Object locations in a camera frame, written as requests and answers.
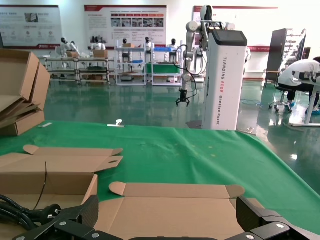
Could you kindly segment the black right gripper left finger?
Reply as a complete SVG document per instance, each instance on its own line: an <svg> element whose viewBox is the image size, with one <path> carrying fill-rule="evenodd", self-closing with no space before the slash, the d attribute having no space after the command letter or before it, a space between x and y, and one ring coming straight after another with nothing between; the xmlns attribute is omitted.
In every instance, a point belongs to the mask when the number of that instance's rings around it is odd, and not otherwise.
<svg viewBox="0 0 320 240"><path fill-rule="evenodd" d="M95 230L99 217L99 197L91 195L82 205L65 208L51 222L29 230L15 240L118 240Z"/></svg>

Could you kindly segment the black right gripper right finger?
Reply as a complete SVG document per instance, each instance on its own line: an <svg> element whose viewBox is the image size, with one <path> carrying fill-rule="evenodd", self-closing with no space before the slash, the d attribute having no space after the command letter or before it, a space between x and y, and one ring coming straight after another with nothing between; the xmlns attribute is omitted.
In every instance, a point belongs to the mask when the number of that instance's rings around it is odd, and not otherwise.
<svg viewBox="0 0 320 240"><path fill-rule="evenodd" d="M236 199L236 220L243 233L231 240L319 240L320 236L287 221L276 211L255 206L249 199Z"/></svg>

